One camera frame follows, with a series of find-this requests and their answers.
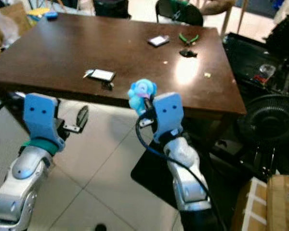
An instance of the smartphone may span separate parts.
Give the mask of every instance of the smartphone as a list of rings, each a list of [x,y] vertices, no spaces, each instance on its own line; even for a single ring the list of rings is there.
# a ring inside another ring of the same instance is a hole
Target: smartphone
[[[96,78],[96,79],[106,81],[106,82],[111,82],[115,75],[116,75],[115,72],[95,69],[93,73],[89,75],[88,77]]]
[[[159,47],[169,42],[168,35],[160,35],[155,38],[151,38],[148,40],[148,43],[154,47]]]

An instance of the robotic arm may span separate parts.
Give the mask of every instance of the robotic arm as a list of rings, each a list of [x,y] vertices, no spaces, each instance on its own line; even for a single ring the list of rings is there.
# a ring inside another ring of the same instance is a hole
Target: robotic arm
[[[88,107],[81,109],[77,126],[64,125],[57,118],[56,98],[40,94],[25,97],[24,121],[30,131],[19,157],[8,169],[0,187],[0,231],[27,230],[37,192],[47,178],[53,156],[64,149],[70,132],[82,132],[88,120]]]
[[[143,101],[145,110],[137,120],[136,132],[140,142],[149,151],[168,160],[184,230],[219,230],[220,226],[208,195],[208,186],[199,170],[199,156],[182,137],[181,121],[184,112],[180,95],[172,92],[154,97],[151,94],[148,98],[143,98]],[[146,126],[152,126],[154,141],[163,147],[164,154],[158,154],[142,140],[139,128]]]

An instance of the brown table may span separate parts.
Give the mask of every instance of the brown table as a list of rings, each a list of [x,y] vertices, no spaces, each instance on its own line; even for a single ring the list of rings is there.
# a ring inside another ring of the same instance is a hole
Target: brown table
[[[180,32],[187,38],[199,34],[191,47],[197,58],[179,54],[184,48]],[[170,43],[159,48],[147,44],[158,35],[169,35]],[[92,68],[117,73],[112,91],[82,79]],[[69,14],[59,14],[55,21],[43,18],[1,55],[0,98],[8,91],[39,92],[128,107],[131,83],[144,77],[156,82],[158,94],[180,93],[187,117],[220,120],[211,140],[246,112],[215,28]]]

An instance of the blue plush toy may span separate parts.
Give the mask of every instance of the blue plush toy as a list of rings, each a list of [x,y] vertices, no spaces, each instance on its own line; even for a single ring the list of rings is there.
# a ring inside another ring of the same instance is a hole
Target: blue plush toy
[[[150,99],[151,95],[155,95],[158,88],[155,83],[148,79],[140,79],[136,83],[131,84],[131,89],[128,92],[129,104],[138,115],[145,111],[144,98]]]

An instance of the green pliers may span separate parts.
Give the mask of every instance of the green pliers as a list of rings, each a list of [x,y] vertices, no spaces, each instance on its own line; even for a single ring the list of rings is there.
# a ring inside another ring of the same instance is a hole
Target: green pliers
[[[199,38],[199,35],[196,35],[196,37],[194,37],[191,40],[187,40],[187,38],[185,38],[184,35],[180,33],[179,38],[186,44],[186,46],[190,46],[192,45],[193,42],[195,42]]]

